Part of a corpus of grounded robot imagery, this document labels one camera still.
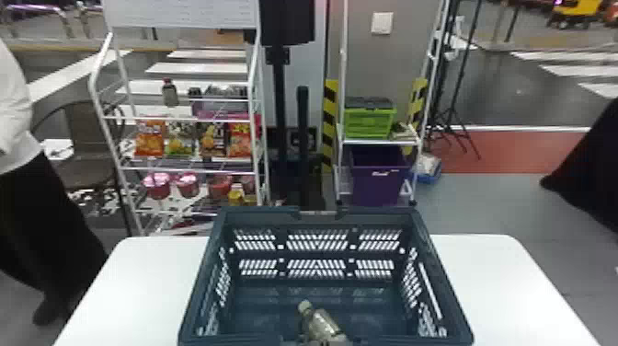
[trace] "black speaker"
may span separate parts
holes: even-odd
[[[263,46],[294,46],[315,40],[315,0],[259,0]],[[256,41],[245,30],[245,41]]]

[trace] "snack bag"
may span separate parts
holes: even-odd
[[[226,123],[211,122],[202,124],[203,131],[200,137],[200,152],[202,157],[225,157]]]
[[[136,156],[163,156],[165,121],[137,121]]]
[[[248,123],[230,123],[230,145],[227,155],[229,157],[251,156],[251,134]]]
[[[170,122],[169,143],[166,152],[170,155],[192,155],[195,148],[195,125],[185,122]]]

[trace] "yellow vehicle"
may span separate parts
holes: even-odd
[[[590,22],[597,16],[600,5],[601,0],[555,0],[547,27],[556,23],[559,29],[566,29],[581,23],[584,29],[588,29]]]

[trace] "purple bin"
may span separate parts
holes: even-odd
[[[411,165],[397,145],[357,145],[351,148],[352,204],[396,205]]]

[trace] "light switch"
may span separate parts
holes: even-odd
[[[393,12],[373,12],[372,33],[388,35],[393,31]]]

